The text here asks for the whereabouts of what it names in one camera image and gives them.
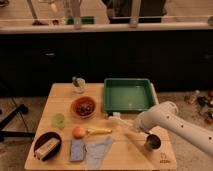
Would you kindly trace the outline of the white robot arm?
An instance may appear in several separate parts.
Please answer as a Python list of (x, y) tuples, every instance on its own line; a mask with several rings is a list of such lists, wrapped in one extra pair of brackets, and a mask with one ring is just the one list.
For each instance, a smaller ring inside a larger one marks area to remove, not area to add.
[(140, 113), (133, 121), (133, 127), (139, 132), (149, 132), (160, 126), (213, 157), (213, 132), (181, 119), (177, 116), (178, 112), (175, 103), (162, 102)]

